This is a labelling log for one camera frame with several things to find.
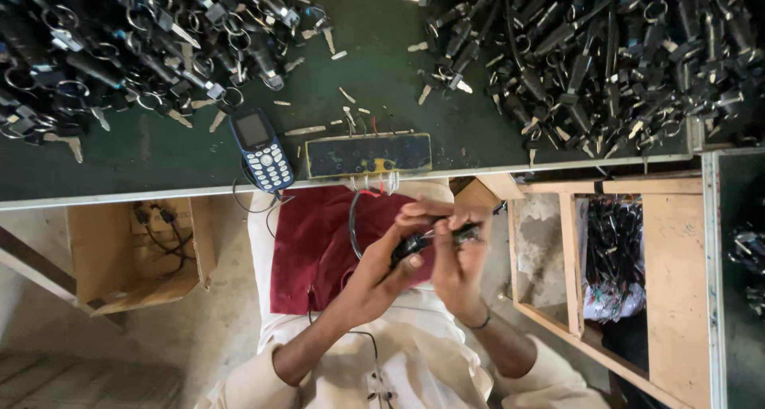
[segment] wrist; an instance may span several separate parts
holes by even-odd
[[[483,324],[487,316],[489,316],[489,307],[486,306],[481,298],[471,303],[465,303],[464,309],[461,309],[458,314],[454,315],[459,322],[471,328]]]

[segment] person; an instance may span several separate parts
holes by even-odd
[[[492,376],[464,344],[454,320],[468,327],[489,355],[494,378],[510,394],[503,408],[607,407],[560,355],[492,315],[483,302],[491,210],[454,205],[446,182],[402,183],[399,192],[407,189],[419,192],[420,201],[401,208],[322,313],[270,312],[273,246],[263,247],[268,224],[251,215],[263,320],[258,355],[218,381],[196,409],[488,407]],[[262,209],[270,199],[256,193],[251,209]],[[432,224],[442,216],[448,218]],[[455,246],[451,232],[466,222],[479,225],[480,236]],[[435,229],[432,280],[405,290],[422,257],[411,255],[391,270],[391,253],[425,225]]]

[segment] wooden frame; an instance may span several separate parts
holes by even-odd
[[[569,323],[560,323],[517,299],[516,224],[512,202],[508,202],[513,305],[662,403],[674,408],[708,409],[702,179],[543,182],[517,188],[522,193],[559,195]],[[603,348],[586,333],[575,196],[596,192],[643,196],[648,372]]]

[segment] maroon cloth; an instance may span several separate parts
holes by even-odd
[[[305,315],[321,311],[339,294],[358,266],[348,231],[354,192],[344,186],[289,189],[294,198],[282,205],[271,269],[271,313]],[[393,194],[362,194],[356,204],[356,236],[363,252],[393,224],[402,205],[414,202]],[[425,264],[409,287],[430,280],[433,251],[422,252]]]

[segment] cardboard box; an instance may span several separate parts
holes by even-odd
[[[144,209],[148,211],[153,203],[181,217],[178,221],[181,237],[194,232],[184,252],[196,259],[185,260],[180,269],[180,258],[166,255],[148,237],[145,228],[135,231],[134,202],[67,208],[77,299],[80,303],[98,299],[105,303],[93,316],[174,302],[199,283],[209,289],[210,273],[217,266],[209,200],[190,197],[144,202]],[[151,227],[155,228],[153,219]],[[157,228],[155,238],[168,248],[177,247],[177,238],[169,225],[167,229]]]

